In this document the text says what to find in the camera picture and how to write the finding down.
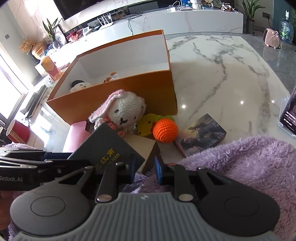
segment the phone screen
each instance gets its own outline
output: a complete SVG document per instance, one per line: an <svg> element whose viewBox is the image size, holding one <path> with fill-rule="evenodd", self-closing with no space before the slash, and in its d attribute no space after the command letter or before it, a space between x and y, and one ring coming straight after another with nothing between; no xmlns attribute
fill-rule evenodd
<svg viewBox="0 0 296 241"><path fill-rule="evenodd" d="M288 101L288 104L283 111L280 122L293 134L296 134L296 86Z"/></svg>

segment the television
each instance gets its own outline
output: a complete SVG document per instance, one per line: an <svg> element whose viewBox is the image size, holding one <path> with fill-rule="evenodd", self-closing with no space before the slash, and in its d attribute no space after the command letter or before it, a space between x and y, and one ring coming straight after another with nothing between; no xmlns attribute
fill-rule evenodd
<svg viewBox="0 0 296 241"><path fill-rule="evenodd" d="M54 0L64 20L102 0Z"/></svg>

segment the red paper cup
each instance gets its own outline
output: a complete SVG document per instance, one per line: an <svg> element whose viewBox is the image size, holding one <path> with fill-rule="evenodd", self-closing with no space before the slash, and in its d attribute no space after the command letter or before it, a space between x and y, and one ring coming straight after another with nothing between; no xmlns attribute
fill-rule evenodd
<svg viewBox="0 0 296 241"><path fill-rule="evenodd" d="M6 136L11 139L14 143L26 143L29 139L30 127L24 126L17 120L13 120L7 130Z"/></svg>

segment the phone stand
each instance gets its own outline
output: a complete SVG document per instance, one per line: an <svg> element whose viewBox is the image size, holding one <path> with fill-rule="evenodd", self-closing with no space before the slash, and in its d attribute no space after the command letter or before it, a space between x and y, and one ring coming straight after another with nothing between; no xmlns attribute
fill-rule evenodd
<svg viewBox="0 0 296 241"><path fill-rule="evenodd" d="M288 104L289 99L290 99L290 97L289 97L289 96L286 96L285 98L283 98L283 99L281 100L281 109L280 109L280 112L279 112L279 120L280 120L280 118L281 118L281 115L283 114L283 111L284 111L285 108L286 108L286 105ZM280 127L282 130L284 130L286 133L288 133L291 137L296 138L296 135L293 134L293 133L292 133L290 130L288 130L286 127L284 127L284 125L283 125L280 121L278 121L278 125L279 125L279 127Z"/></svg>

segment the bunny ear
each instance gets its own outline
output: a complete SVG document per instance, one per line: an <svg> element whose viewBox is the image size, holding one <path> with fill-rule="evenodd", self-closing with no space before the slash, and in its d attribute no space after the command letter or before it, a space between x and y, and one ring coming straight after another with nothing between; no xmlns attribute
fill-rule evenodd
<svg viewBox="0 0 296 241"><path fill-rule="evenodd" d="M141 102L141 106L142 106L142 110L141 110L141 114L140 115L143 116L144 113L145 113L145 110L146 110L145 99L142 98L142 97L139 97L139 96L138 96L138 98L139 98L139 100Z"/></svg>
<svg viewBox="0 0 296 241"><path fill-rule="evenodd" d="M126 95L126 91L117 90L108 96L107 100L89 117L89 121L94 123L98 118L103 118L110 105L113 103L115 99L122 98Z"/></svg>

